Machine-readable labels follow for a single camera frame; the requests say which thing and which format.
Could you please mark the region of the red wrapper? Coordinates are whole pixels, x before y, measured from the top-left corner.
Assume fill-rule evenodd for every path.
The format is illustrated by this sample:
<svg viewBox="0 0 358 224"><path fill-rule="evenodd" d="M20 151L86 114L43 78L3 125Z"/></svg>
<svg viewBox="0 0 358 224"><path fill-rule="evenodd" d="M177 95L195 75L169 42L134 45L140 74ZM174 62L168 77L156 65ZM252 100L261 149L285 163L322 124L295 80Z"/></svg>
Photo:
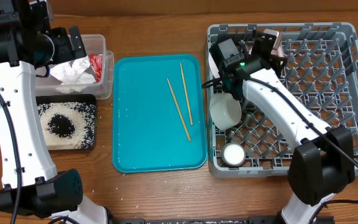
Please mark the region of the red wrapper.
<svg viewBox="0 0 358 224"><path fill-rule="evenodd" d="M102 77L102 69L103 69L103 56L95 53L90 54L89 61L94 71L96 81L100 82Z"/></svg>

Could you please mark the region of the white cup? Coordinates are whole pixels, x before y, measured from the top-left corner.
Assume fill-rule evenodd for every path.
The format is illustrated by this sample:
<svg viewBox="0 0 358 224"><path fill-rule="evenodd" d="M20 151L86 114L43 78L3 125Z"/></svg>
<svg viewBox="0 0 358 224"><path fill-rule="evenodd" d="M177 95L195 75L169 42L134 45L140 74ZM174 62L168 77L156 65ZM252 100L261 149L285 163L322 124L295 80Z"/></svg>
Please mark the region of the white cup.
<svg viewBox="0 0 358 224"><path fill-rule="evenodd" d="M239 167L243 165L245 158L246 153L243 147L233 142L226 144L221 152L222 161L229 167Z"/></svg>

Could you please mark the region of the pink bowl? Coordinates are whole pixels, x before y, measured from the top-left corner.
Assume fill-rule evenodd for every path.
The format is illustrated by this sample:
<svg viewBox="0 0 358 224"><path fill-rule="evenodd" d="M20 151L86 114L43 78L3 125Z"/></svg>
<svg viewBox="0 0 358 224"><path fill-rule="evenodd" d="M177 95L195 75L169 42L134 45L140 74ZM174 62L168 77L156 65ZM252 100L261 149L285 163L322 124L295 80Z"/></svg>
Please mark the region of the pink bowl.
<svg viewBox="0 0 358 224"><path fill-rule="evenodd" d="M250 50L251 55L259 56L266 61L269 61L273 56L280 57L281 32L272 29L264 29L263 31L254 30L251 40L254 42Z"/></svg>

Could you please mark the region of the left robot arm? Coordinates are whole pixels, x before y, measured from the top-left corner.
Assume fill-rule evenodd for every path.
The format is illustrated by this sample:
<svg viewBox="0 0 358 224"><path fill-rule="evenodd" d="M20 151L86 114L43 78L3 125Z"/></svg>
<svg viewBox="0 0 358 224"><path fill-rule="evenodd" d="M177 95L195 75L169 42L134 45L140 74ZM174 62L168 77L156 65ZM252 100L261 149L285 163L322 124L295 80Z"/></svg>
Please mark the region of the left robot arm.
<svg viewBox="0 0 358 224"><path fill-rule="evenodd" d="M47 1L0 0L0 212L51 223L114 223L83 192L77 170L58 172L46 147L35 97L36 69L83 58L76 26L51 28Z"/></svg>

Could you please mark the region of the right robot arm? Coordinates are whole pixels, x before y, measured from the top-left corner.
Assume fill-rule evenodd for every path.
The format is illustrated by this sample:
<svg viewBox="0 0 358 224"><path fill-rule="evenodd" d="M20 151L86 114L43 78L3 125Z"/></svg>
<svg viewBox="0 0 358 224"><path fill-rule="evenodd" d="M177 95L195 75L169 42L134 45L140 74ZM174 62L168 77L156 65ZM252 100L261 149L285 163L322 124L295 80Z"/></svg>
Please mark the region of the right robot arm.
<svg viewBox="0 0 358 224"><path fill-rule="evenodd" d="M293 194L277 216L281 223L312 223L318 210L355 179L352 136L315 116L280 81L287 64L281 33L254 31L247 42L217 44L216 65L223 90L260 109L293 150L288 182Z"/></svg>

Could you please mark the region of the grey-white bowl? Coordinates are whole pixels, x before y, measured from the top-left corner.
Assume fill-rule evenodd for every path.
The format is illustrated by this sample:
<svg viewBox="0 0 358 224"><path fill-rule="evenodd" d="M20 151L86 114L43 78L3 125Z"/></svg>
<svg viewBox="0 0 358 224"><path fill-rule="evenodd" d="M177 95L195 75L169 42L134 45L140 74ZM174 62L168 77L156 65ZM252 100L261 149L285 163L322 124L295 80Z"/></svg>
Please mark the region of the grey-white bowl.
<svg viewBox="0 0 358 224"><path fill-rule="evenodd" d="M209 113L220 130L229 129L241 121L242 110L239 101L230 93L215 93L209 102Z"/></svg>

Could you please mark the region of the large white plate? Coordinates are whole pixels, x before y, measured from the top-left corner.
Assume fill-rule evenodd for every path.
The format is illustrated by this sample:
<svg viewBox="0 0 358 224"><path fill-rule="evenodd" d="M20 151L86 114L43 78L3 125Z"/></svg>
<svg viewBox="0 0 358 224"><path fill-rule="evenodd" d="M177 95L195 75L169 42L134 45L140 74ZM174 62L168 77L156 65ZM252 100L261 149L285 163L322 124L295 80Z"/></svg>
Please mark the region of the large white plate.
<svg viewBox="0 0 358 224"><path fill-rule="evenodd" d="M212 55L209 53L208 54L208 63L209 63L209 69L213 75L214 78L219 78L220 75L219 75L219 69L218 67L216 66L216 63L212 57Z"/></svg>

